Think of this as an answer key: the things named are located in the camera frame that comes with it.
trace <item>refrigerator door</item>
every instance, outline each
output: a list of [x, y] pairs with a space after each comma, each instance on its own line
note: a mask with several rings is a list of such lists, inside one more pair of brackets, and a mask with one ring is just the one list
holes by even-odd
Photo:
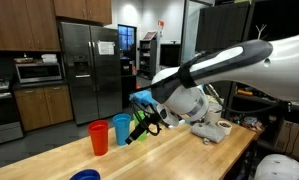
[[93, 73], [92, 42], [88, 25], [61, 23], [64, 65], [77, 124], [98, 119]]
[[100, 118], [122, 112], [118, 31], [90, 26]]

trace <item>refrigerator handle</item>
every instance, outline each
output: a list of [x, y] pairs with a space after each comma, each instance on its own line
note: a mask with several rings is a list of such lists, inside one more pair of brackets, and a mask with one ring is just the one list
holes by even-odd
[[89, 54], [90, 54], [90, 58], [89, 58], [89, 62], [90, 62], [90, 74], [91, 74], [91, 81], [92, 81], [92, 89], [95, 91], [96, 90], [96, 85], [95, 85], [95, 81], [96, 81], [96, 77], [95, 77], [95, 72], [94, 72], [94, 62], [93, 62], [93, 52], [92, 52], [92, 44], [89, 41], [88, 42], [88, 47], [89, 47]]

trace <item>wooden table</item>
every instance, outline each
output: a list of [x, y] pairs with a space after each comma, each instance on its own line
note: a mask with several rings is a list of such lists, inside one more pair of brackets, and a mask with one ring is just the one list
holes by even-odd
[[219, 144], [204, 145], [187, 124], [143, 142], [118, 146], [109, 130], [109, 151], [94, 156], [89, 137], [0, 168], [0, 179], [69, 179], [83, 169], [102, 179], [221, 179], [252, 141], [255, 133], [233, 124]]

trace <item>doorway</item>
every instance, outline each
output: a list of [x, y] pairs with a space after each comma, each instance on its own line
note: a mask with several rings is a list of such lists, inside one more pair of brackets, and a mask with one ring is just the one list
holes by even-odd
[[124, 58], [129, 58], [134, 62], [136, 67], [136, 36], [137, 28], [133, 26], [118, 24], [119, 31], [119, 46], [122, 56]]

